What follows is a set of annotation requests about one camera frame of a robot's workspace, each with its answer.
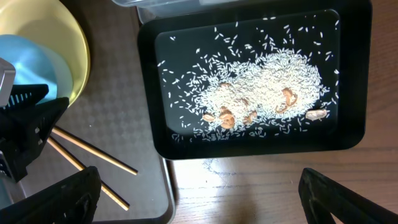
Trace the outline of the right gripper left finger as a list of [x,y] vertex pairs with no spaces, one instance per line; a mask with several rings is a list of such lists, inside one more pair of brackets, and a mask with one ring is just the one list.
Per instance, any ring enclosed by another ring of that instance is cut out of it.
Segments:
[[2,209],[1,223],[91,223],[100,192],[99,172],[89,166]]

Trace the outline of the clear plastic bin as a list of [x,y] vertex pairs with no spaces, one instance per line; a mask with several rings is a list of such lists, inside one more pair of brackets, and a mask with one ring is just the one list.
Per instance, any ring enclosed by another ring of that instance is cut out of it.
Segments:
[[244,2],[243,0],[112,0],[121,7],[136,7],[142,24],[163,17],[209,11]]

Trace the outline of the yellow plate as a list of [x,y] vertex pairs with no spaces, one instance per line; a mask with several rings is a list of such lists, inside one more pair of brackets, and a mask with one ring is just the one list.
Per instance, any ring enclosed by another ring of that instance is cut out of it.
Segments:
[[90,50],[66,6],[56,0],[1,0],[1,34],[25,37],[59,54],[72,74],[69,104],[77,100],[90,75]]

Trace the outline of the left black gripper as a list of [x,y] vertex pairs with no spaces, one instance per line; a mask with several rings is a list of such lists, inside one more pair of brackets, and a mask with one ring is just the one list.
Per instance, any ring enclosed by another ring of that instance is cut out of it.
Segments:
[[68,98],[36,105],[49,92],[48,85],[13,85],[1,109],[1,177],[18,183],[27,175],[27,166],[36,160],[56,122],[68,108]]

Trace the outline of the brown serving tray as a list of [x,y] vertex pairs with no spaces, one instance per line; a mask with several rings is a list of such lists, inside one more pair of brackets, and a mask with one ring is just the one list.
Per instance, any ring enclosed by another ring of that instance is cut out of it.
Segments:
[[87,166],[129,204],[125,211],[106,194],[94,219],[103,223],[170,223],[175,200],[167,166],[155,150],[142,79],[133,8],[112,1],[61,1],[81,25],[88,40],[88,82],[66,110],[58,127],[138,171],[130,174],[63,138],[57,142]]

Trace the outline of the wooden chopstick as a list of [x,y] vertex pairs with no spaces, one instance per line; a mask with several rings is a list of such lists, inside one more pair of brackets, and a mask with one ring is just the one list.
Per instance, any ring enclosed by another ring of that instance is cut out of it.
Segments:
[[76,145],[76,146],[88,151],[89,153],[94,154],[95,156],[97,156],[97,157],[99,157],[99,158],[101,158],[101,159],[103,159],[103,160],[105,160],[105,161],[107,161],[107,162],[119,167],[120,169],[123,169],[123,170],[125,170],[125,171],[127,171],[127,172],[129,172],[129,173],[131,173],[133,175],[137,175],[138,174],[138,171],[133,169],[132,167],[130,167],[130,166],[126,165],[125,163],[121,162],[120,160],[118,160],[118,159],[106,154],[105,152],[102,152],[99,149],[94,148],[94,147],[90,146],[87,143],[84,143],[82,140],[80,140],[80,139],[78,139],[76,137],[73,137],[72,135],[66,133],[65,131],[62,131],[61,129],[53,128],[52,132],[54,134],[56,134],[57,136],[60,136],[61,138],[64,138],[67,141],[73,143],[74,145]]
[[[64,149],[56,140],[52,137],[47,139],[47,142],[61,154],[69,163],[71,163],[78,170],[83,170],[86,166],[76,159],[70,152]],[[129,204],[125,202],[120,196],[118,196],[113,190],[111,190],[103,181],[101,182],[101,190],[116,204],[118,204],[125,211],[129,210]]]

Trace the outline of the light blue bowl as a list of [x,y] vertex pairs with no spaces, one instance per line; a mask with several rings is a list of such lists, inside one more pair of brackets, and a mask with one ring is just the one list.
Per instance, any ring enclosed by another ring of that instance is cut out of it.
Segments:
[[1,36],[1,58],[16,69],[15,85],[46,84],[49,92],[41,103],[69,98],[72,74],[66,61],[53,50],[18,35]]

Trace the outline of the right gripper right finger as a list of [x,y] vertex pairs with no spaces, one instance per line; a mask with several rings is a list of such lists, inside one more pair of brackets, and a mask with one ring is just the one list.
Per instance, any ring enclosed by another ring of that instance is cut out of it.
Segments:
[[308,223],[397,223],[397,214],[311,168],[304,168],[298,192]]

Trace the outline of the rice pile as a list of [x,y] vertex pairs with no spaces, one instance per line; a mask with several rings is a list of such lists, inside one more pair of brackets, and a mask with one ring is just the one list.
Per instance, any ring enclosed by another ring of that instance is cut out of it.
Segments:
[[177,142],[307,134],[332,126],[339,70],[326,30],[284,18],[163,32],[155,39]]

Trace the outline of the black waste tray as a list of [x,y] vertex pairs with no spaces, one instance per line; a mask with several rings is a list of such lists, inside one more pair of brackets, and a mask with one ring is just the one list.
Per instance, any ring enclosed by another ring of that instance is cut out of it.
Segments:
[[[177,114],[166,106],[166,89],[160,84],[155,54],[156,40],[167,32],[186,30],[188,45],[210,44],[210,26],[232,22],[259,22],[274,16],[268,25],[281,36],[277,25],[319,25],[326,30],[326,49],[336,49],[331,65],[321,63],[322,77],[337,87],[339,100],[331,109],[330,120],[315,122],[305,133],[277,134],[271,129],[263,138],[243,137],[225,141],[196,140],[191,131],[175,142]],[[356,146],[366,127],[369,56],[373,7],[370,0],[358,1],[271,1],[231,5],[222,9],[156,19],[144,24],[137,38],[142,76],[156,151],[170,160],[254,156],[312,151],[345,150]]]

